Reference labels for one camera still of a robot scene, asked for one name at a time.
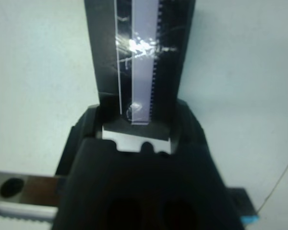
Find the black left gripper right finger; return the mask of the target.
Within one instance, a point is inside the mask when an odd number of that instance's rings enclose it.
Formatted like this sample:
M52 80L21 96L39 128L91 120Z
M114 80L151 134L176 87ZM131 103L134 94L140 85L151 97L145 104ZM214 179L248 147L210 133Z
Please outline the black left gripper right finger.
M189 106L177 103L176 148L150 154L150 204L157 230L241 230L243 224L210 154L204 130Z

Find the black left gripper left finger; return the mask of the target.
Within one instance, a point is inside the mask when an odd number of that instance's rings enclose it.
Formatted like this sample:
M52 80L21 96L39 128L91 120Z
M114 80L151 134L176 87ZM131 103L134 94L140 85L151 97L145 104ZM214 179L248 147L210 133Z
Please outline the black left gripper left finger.
M102 110L87 108L71 128L56 175L66 176L56 230L141 230L144 213L128 185L129 154L100 137Z

